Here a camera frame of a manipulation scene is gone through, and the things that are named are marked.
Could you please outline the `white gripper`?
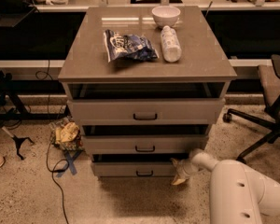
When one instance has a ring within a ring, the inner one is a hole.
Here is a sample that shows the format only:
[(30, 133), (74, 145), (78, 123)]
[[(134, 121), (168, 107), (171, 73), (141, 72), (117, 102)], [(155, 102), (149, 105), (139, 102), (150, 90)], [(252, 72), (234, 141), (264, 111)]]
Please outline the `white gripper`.
[(198, 173), (203, 169), (202, 165), (191, 159), (178, 160), (175, 158), (170, 159), (172, 165), (176, 168), (177, 175), (175, 175), (171, 184), (178, 186), (185, 183), (193, 174)]

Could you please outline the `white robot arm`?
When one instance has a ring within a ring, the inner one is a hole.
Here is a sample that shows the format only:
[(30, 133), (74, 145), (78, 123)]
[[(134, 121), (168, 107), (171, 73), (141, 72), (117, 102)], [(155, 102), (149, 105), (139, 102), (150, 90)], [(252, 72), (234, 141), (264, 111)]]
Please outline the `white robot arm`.
[(280, 215), (280, 184), (242, 162), (219, 161), (198, 148), (186, 159), (171, 161), (176, 169), (173, 185), (202, 169), (211, 173), (210, 224), (262, 224), (261, 215)]

